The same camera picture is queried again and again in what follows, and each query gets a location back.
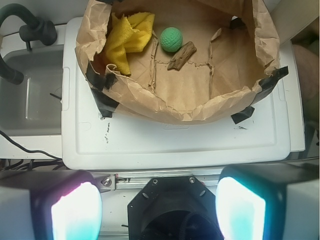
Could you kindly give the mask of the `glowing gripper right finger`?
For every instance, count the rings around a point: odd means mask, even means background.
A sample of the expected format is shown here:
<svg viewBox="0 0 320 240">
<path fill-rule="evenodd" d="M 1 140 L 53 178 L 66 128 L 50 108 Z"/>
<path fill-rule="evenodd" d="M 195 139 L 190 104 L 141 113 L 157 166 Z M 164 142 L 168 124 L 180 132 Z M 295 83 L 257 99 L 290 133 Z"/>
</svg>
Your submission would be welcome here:
<svg viewBox="0 0 320 240">
<path fill-rule="evenodd" d="M 319 165 L 228 165 L 220 173 L 215 206 L 226 240 L 318 240 Z"/>
</svg>

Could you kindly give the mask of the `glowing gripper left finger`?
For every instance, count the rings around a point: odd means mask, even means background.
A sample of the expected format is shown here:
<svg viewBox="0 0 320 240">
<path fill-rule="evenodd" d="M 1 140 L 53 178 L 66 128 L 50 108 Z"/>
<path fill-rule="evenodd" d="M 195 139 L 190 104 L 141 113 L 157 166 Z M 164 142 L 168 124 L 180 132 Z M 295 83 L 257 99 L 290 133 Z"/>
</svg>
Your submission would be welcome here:
<svg viewBox="0 0 320 240">
<path fill-rule="evenodd" d="M 96 240 L 102 197 L 85 170 L 0 173 L 2 240 Z"/>
</svg>

